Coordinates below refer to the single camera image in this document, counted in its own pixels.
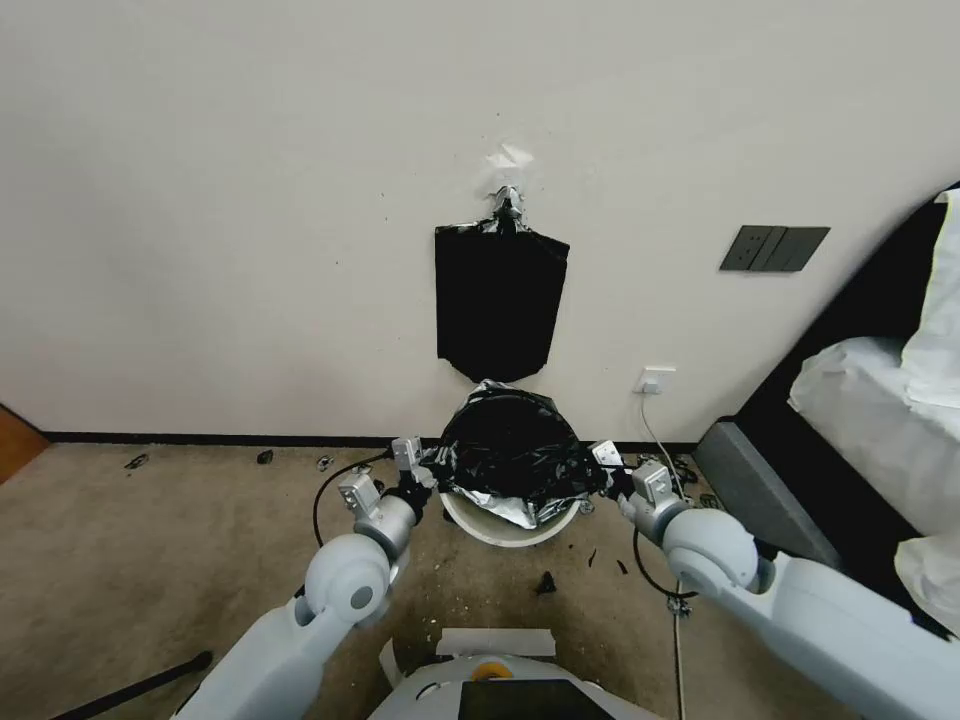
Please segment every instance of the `electrical outlet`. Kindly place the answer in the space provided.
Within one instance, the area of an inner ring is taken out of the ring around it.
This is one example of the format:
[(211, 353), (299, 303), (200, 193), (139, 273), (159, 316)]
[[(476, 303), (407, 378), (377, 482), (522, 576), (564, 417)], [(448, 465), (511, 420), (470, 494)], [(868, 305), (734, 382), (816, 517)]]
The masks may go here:
[(640, 379), (633, 391), (643, 395), (660, 395), (669, 387), (676, 371), (677, 369), (672, 367), (648, 365), (640, 373)]
[(740, 228), (720, 269), (749, 270), (750, 264), (757, 257), (771, 229), (769, 225), (744, 225)]

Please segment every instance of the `black cable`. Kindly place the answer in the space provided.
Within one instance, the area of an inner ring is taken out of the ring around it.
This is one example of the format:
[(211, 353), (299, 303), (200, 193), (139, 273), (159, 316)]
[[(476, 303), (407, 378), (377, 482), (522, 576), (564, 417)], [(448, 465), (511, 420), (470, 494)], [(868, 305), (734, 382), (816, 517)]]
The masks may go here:
[(387, 450), (386, 452), (380, 453), (379, 455), (375, 455), (372, 458), (367, 458), (366, 460), (358, 460), (352, 465), (347, 465), (344, 468), (340, 468), (333, 475), (331, 475), (330, 477), (328, 477), (326, 480), (323, 481), (323, 485), (321, 485), (320, 489), (317, 490), (317, 496), (313, 499), (313, 536), (317, 539), (317, 547), (323, 547), (323, 539), (320, 537), (320, 524), (319, 524), (319, 521), (317, 520), (317, 508), (320, 507), (320, 496), (323, 495), (323, 491), (327, 489), (327, 485), (332, 483), (334, 480), (336, 480), (338, 477), (343, 475), (345, 472), (353, 470), (355, 467), (360, 467), (361, 465), (369, 465), (372, 462), (376, 462), (377, 460), (384, 460), (388, 457), (390, 457), (389, 450)]
[(665, 587), (661, 586), (656, 580), (650, 577), (650, 573), (647, 572), (647, 569), (643, 566), (643, 563), (640, 561), (640, 531), (636, 528), (633, 529), (633, 559), (637, 561), (637, 569), (640, 570), (640, 574), (643, 575), (644, 580), (650, 583), (654, 588), (662, 592), (667, 597), (672, 597), (676, 600), (687, 600), (692, 597), (696, 597), (697, 593), (687, 592), (687, 593), (675, 593), (672, 590), (667, 590)]

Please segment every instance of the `white tape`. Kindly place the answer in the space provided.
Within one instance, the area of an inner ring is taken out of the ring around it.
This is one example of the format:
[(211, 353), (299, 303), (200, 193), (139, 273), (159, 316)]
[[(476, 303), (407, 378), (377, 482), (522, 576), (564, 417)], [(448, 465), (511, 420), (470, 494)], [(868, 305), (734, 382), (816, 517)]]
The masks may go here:
[(512, 185), (523, 193), (526, 185), (525, 168), (533, 162), (533, 155), (526, 150), (500, 143), (496, 151), (486, 157), (486, 178), (481, 184), (480, 194), (496, 195), (504, 185)]

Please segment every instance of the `white pillow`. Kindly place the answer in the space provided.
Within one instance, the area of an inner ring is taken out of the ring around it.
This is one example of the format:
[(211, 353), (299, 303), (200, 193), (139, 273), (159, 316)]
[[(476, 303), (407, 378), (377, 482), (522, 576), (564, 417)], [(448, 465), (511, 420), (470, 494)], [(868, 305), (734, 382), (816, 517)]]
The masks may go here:
[(903, 348), (901, 367), (911, 376), (910, 398), (960, 408), (960, 190), (942, 192), (935, 202), (946, 203), (947, 214), (933, 249), (920, 328)]

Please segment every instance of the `white bedding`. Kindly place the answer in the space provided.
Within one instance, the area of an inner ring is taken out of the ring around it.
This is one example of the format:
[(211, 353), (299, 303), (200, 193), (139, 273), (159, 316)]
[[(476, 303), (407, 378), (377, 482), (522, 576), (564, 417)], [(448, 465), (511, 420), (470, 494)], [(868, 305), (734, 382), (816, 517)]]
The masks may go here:
[[(806, 360), (790, 405), (923, 535), (896, 569), (920, 607), (960, 634), (960, 409), (907, 395), (900, 346), (852, 338)], [(820, 481), (829, 483), (829, 478)]]

